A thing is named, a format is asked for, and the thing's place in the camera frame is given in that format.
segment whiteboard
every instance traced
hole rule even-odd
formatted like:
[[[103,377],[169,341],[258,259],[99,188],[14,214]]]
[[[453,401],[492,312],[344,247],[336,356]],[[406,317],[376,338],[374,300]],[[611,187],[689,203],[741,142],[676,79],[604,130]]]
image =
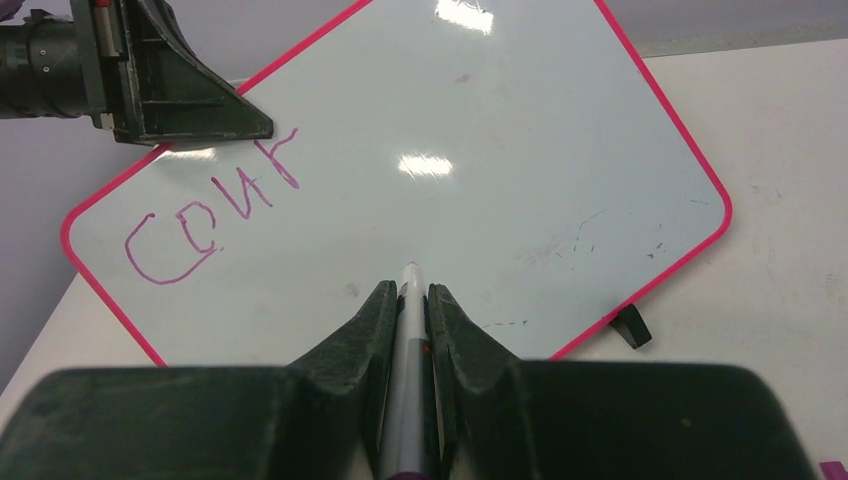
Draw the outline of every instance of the whiteboard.
[[[411,261],[560,356],[729,225],[600,2],[359,1],[242,92],[274,139],[158,148],[63,227],[159,364],[289,363]]]

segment white marker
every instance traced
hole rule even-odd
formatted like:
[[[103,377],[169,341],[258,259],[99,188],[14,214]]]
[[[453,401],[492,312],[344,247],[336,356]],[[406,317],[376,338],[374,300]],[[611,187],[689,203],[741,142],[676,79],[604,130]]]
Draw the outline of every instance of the white marker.
[[[425,322],[427,287],[421,269],[403,270],[378,480],[439,476],[439,439],[433,358]]]

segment pink border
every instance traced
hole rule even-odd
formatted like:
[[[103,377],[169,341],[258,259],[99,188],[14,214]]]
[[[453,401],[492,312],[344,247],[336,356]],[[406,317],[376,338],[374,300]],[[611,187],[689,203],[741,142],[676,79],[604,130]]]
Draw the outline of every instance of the pink border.
[[[256,86],[259,82],[274,73],[278,68],[288,63],[289,60],[300,54],[300,52],[304,51],[310,45],[318,41],[321,37],[332,31],[342,22],[353,16],[356,12],[358,12],[371,2],[372,0],[357,0],[353,5],[345,9],[334,19],[330,20],[326,25],[316,30],[312,35],[303,39],[294,48],[283,54],[283,56],[272,62],[270,65],[262,69],[258,74],[253,76],[253,78],[245,82],[241,87],[238,88],[238,92],[243,94],[254,86]],[[730,202],[730,195],[728,195],[727,190],[721,184],[721,181],[719,181],[718,176],[716,176],[715,174],[715,171],[713,171],[712,167],[707,162],[707,159],[704,157],[704,154],[701,152],[701,149],[699,149],[698,145],[695,144],[695,140],[692,138],[692,135],[689,133],[688,130],[686,130],[686,127],[683,125],[683,122],[680,120],[680,117],[674,111],[674,108],[672,108],[671,103],[668,101],[668,98],[666,98],[662,90],[660,90],[659,85],[657,84],[656,80],[654,80],[654,77],[651,75],[651,72],[648,70],[648,67],[645,65],[645,63],[642,61],[642,58],[639,57],[639,54],[636,52],[636,48],[633,46],[630,40],[628,40],[627,36],[624,34],[624,30],[621,29],[621,26],[615,20],[615,17],[613,17],[612,12],[606,6],[604,1],[595,0],[595,4],[598,6],[601,13],[607,19],[613,31],[618,36],[619,40],[621,40],[621,43],[627,50],[627,53],[630,54],[630,57],[633,59],[633,62],[636,64],[636,66],[639,68],[639,71],[642,72],[642,75],[645,77],[645,81],[647,81],[648,85],[651,86],[651,89],[654,91],[654,94],[657,96],[657,99],[659,99],[663,108],[665,108],[666,112],[668,112],[668,115],[669,117],[671,117],[672,122],[674,122],[674,125],[677,126],[678,130],[680,130],[680,134],[683,136],[683,139],[686,141],[686,144],[689,145],[690,149],[692,149],[692,153],[695,154],[695,157],[698,159],[698,162],[704,168],[704,171],[707,173],[707,176],[709,177],[710,181],[712,181],[716,190],[718,190],[722,201],[724,201],[725,215],[718,230],[716,230],[712,235],[707,237],[706,240],[701,242],[698,246],[692,249],[691,252],[687,253],[678,261],[676,261],[666,271],[662,272],[656,278],[648,282],[647,285],[636,291],[636,293],[634,293],[630,296],[630,298],[622,302],[621,305],[616,307],[613,311],[611,311],[607,315],[604,315],[603,318],[598,320],[588,330],[583,332],[577,338],[575,338],[566,346],[561,348],[558,352],[553,354],[551,356],[552,359],[561,358],[562,356],[573,350],[578,344],[582,343],[584,340],[586,340],[591,335],[600,330],[601,327],[609,323],[609,321],[615,317],[619,310],[624,308],[626,305],[634,303],[643,296],[645,296],[645,294],[647,294],[654,287],[656,287],[669,276],[671,276],[674,272],[680,269],[680,267],[688,263],[696,255],[703,252],[707,247],[709,247],[713,242],[715,242],[719,237],[721,237],[724,232],[727,231],[727,228],[730,226],[730,219],[733,215],[733,206]],[[88,267],[83,264],[83,262],[80,260],[80,258],[74,252],[73,247],[71,246],[70,235],[71,227],[74,221],[83,212],[91,208],[92,205],[100,201],[103,197],[112,192],[112,190],[118,188],[118,186],[120,186],[122,183],[127,181],[127,179],[138,173],[142,168],[146,167],[151,162],[153,162],[153,160],[155,160],[159,155],[161,155],[162,152],[167,150],[168,147],[169,145],[160,145],[159,147],[153,149],[150,153],[145,155],[141,160],[136,162],[125,172],[118,175],[114,180],[106,184],[106,186],[97,191],[94,195],[92,195],[84,202],[79,204],[76,208],[71,210],[70,213],[68,213],[68,216],[65,218],[65,221],[62,223],[62,231],[60,234],[62,248],[64,249],[65,254],[68,256],[68,258],[71,260],[71,263],[79,270],[83,278],[85,278],[89,285],[91,285],[91,288],[94,289],[95,292],[97,292],[97,295],[103,300],[106,306],[109,307],[109,310],[111,310],[112,313],[115,314],[115,316],[118,318],[118,321],[120,321],[124,328],[127,329],[133,339],[135,339],[135,341],[138,342],[139,345],[141,345],[141,348],[144,350],[145,353],[147,353],[148,356],[150,356],[150,359],[153,360],[153,363],[160,367],[166,366],[165,361],[156,352],[153,346],[150,345],[150,342],[148,342],[147,339],[144,338],[138,328],[136,328],[136,326],[129,319],[127,314],[124,313],[123,310],[121,310],[121,307],[119,307],[115,300],[112,299],[106,289],[103,288],[103,285],[101,285],[100,282],[97,281],[97,279],[91,273],[91,270],[89,270]]]

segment pink handwriting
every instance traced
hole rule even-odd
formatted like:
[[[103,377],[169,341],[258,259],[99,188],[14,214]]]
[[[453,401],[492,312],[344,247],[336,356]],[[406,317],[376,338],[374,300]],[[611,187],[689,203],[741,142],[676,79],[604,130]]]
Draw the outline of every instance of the pink handwriting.
[[[156,285],[169,285],[171,283],[177,283],[180,280],[183,280],[189,275],[191,275],[192,272],[194,272],[194,270],[200,266],[200,264],[205,262],[207,258],[209,258],[210,256],[212,256],[213,253],[215,253],[216,250],[214,249],[208,250],[206,253],[203,254],[203,256],[201,256],[196,262],[194,262],[194,264],[182,275],[170,278],[168,280],[159,280],[157,278],[153,278],[141,269],[141,267],[138,265],[138,262],[135,260],[135,257],[133,256],[132,249],[130,248],[130,242],[132,241],[132,239],[138,234],[142,227],[144,227],[144,224],[146,224],[147,221],[152,218],[156,218],[155,213],[148,213],[147,215],[145,215],[144,219],[133,229],[132,232],[130,232],[129,236],[127,237],[127,240],[124,242],[124,249],[127,252],[127,258],[130,260],[130,263],[132,264],[133,268],[135,268],[135,271],[138,272],[139,275],[141,275],[141,278],[147,280],[148,282]],[[188,238],[191,237],[191,235],[187,233],[188,230],[184,229],[184,232],[186,232]]]
[[[265,198],[265,195],[262,194],[262,190],[259,190],[259,187],[256,186],[256,183],[253,180],[251,180],[250,177],[245,175],[245,173],[244,173],[244,171],[242,171],[241,167],[236,167],[236,172],[239,174],[239,179],[241,179],[241,190],[242,190],[242,193],[244,193],[244,204],[245,204],[244,210],[242,210],[241,207],[238,206],[238,203],[236,203],[236,201],[233,199],[232,195],[230,195],[230,192],[228,192],[227,189],[224,188],[223,185],[221,185],[221,182],[219,182],[217,178],[212,177],[211,180],[212,180],[212,183],[215,184],[216,187],[218,187],[218,190],[220,190],[221,193],[224,194],[224,198],[226,198],[230,202],[230,204],[233,206],[233,208],[236,209],[236,212],[238,212],[238,214],[241,216],[241,218],[243,218],[245,220],[249,219],[250,218],[250,211],[252,210],[252,207],[250,205],[250,197],[247,194],[248,187],[252,188],[253,191],[255,191],[257,195],[259,195],[259,199],[262,200],[265,203],[265,205],[268,205],[269,207],[274,206],[274,205],[271,204],[271,202],[268,201],[267,198]]]
[[[297,183],[297,180],[295,180],[292,174],[289,173],[288,170],[286,170],[286,167],[284,167],[283,164],[281,164],[279,160],[277,160],[277,158],[274,156],[274,154],[277,152],[277,149],[294,140],[295,135],[297,135],[296,128],[292,129],[292,133],[288,137],[275,143],[274,146],[271,147],[271,150],[266,150],[265,147],[263,147],[262,144],[259,143],[259,140],[254,140],[253,144],[256,145],[256,148],[258,148],[262,153],[265,154],[265,157],[271,161],[271,165],[273,165],[274,169],[277,170],[277,173],[279,173],[283,177],[283,179],[285,179],[285,181],[288,182],[289,185],[291,185],[292,188],[299,189],[300,184]]]
[[[276,157],[277,150],[281,146],[285,145],[286,143],[289,143],[290,141],[294,140],[295,135],[297,135],[297,128],[292,129],[291,134],[288,137],[286,137],[286,138],[280,140],[279,142],[275,143],[271,147],[270,150],[267,150],[264,146],[262,146],[262,144],[260,144],[258,140],[254,141],[253,144],[256,146],[257,149],[259,149],[260,152],[262,152],[262,154],[265,156],[265,158],[267,158],[268,160],[271,161],[271,166],[274,167],[274,170],[276,170],[277,173],[279,173],[280,176],[283,177],[283,180],[285,180],[286,183],[289,184],[289,186],[291,186],[294,189],[299,189],[300,184],[297,182],[297,180],[294,178],[294,176],[291,173],[289,173],[289,171],[283,166],[283,164],[280,163],[280,161]],[[241,216],[241,218],[243,218],[245,220],[249,220],[250,214],[251,214],[252,209],[253,209],[253,207],[250,203],[250,196],[249,196],[249,191],[248,191],[249,189],[252,189],[256,193],[256,195],[259,197],[259,199],[262,200],[262,202],[265,205],[267,205],[269,207],[274,206],[273,204],[271,204],[271,202],[268,200],[268,198],[265,197],[265,194],[262,193],[262,190],[260,190],[259,187],[256,185],[256,179],[251,179],[247,174],[244,173],[244,171],[241,169],[241,167],[236,167],[236,173],[238,174],[239,180],[241,182],[242,194],[244,196],[244,208],[242,208],[238,204],[238,202],[236,202],[236,200],[233,198],[233,196],[230,195],[230,192],[228,192],[227,189],[224,188],[224,186],[221,184],[221,182],[217,178],[212,177],[210,180],[212,181],[212,184],[215,185],[215,187],[218,188],[218,190],[221,192],[221,194],[224,195],[224,198],[226,198],[227,201],[230,202],[230,205],[233,206],[233,208],[236,210],[236,213],[238,213],[239,216]],[[208,206],[204,205],[203,203],[196,201],[196,200],[193,201],[193,202],[189,202],[186,206],[179,209],[177,211],[177,213],[174,215],[177,218],[177,220],[180,222],[180,226],[182,227],[183,234],[185,235],[185,238],[188,241],[189,245],[191,245],[191,247],[194,249],[194,251],[196,251],[197,253],[199,253],[201,255],[200,258],[198,258],[194,262],[194,264],[191,265],[191,267],[188,270],[186,270],[185,272],[183,272],[179,276],[176,276],[174,278],[170,278],[170,279],[167,279],[167,280],[160,280],[158,278],[152,277],[151,275],[146,273],[144,270],[142,270],[141,266],[139,266],[138,261],[135,259],[135,256],[133,255],[132,248],[130,248],[130,243],[132,242],[133,238],[135,238],[135,236],[138,235],[138,233],[141,231],[142,228],[145,227],[145,225],[147,224],[148,221],[150,221],[153,218],[156,218],[155,213],[148,213],[147,215],[145,215],[144,219],[142,219],[141,222],[139,222],[139,224],[136,225],[136,227],[132,230],[132,232],[130,232],[130,234],[127,236],[126,241],[124,241],[124,249],[126,250],[127,258],[129,259],[129,261],[132,264],[135,271],[143,279],[145,279],[145,280],[147,280],[150,283],[153,283],[155,285],[169,285],[169,284],[172,284],[172,283],[177,283],[181,280],[186,279],[189,275],[194,273],[194,271],[197,269],[197,267],[199,267],[203,262],[205,262],[214,253],[224,250],[224,247],[216,248],[214,240],[211,240],[209,242],[209,246],[206,247],[206,248],[201,248],[197,244],[197,242],[194,240],[194,236],[191,234],[191,231],[189,230],[188,220],[185,217],[185,213],[192,208],[199,208],[199,209],[205,211],[209,215],[209,220],[210,220],[210,223],[211,223],[210,230],[215,230],[215,226],[217,225],[217,221],[215,219],[215,212],[213,212],[210,207],[208,207]]]

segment gray wall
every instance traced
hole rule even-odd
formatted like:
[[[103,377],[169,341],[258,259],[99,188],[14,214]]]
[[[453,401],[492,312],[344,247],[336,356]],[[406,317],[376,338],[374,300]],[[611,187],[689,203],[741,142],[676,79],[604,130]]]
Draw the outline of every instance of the gray wall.
[[[222,77],[238,79],[255,73],[349,2],[172,0],[171,4],[201,60]],[[832,38],[845,32],[848,19],[845,0],[609,0],[609,4],[648,55]],[[25,6],[69,11],[67,0],[30,0]],[[146,151],[114,144],[88,119],[1,122],[0,388],[74,275],[58,241],[65,214]]]

